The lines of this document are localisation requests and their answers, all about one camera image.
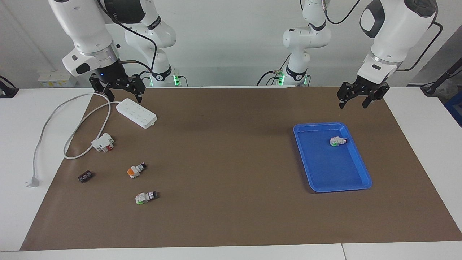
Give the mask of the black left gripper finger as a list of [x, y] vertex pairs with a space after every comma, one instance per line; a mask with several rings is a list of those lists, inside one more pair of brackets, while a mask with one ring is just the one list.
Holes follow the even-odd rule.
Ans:
[[371, 102], [383, 99], [384, 95], [386, 94], [386, 92], [388, 92], [388, 90], [389, 90], [388, 84], [387, 85], [383, 84], [381, 87], [379, 87], [375, 91], [369, 90], [367, 93], [366, 99], [362, 103], [363, 108], [364, 109], [368, 108]]
[[356, 94], [357, 84], [355, 83], [343, 83], [338, 90], [338, 100], [339, 100], [339, 107], [343, 109], [346, 103], [357, 97]]

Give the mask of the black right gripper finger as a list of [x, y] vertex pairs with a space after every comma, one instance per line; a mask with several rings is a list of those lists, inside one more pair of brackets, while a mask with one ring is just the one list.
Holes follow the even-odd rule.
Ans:
[[106, 96], [110, 102], [114, 101], [114, 94], [110, 90], [110, 84], [102, 84], [96, 74], [90, 75], [90, 84], [95, 93]]
[[127, 77], [127, 84], [125, 91], [130, 92], [134, 95], [138, 103], [142, 102], [143, 94], [145, 93], [146, 87], [140, 75], [134, 74], [133, 76]]

